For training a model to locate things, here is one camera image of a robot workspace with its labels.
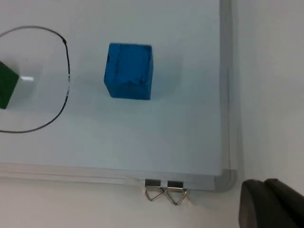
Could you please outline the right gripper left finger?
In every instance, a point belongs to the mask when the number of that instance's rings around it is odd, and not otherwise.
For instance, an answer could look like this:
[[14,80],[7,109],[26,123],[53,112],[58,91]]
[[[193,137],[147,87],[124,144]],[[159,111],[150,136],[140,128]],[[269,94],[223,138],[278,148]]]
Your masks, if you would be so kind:
[[246,180],[241,186],[238,224],[241,228],[286,228],[290,217],[263,182]]

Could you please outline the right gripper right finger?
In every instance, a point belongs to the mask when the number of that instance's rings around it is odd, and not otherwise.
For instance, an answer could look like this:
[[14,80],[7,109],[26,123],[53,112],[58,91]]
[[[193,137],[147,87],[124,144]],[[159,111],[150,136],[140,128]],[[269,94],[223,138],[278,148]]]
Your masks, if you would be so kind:
[[304,196],[278,179],[267,179],[264,184],[299,228],[304,227]]

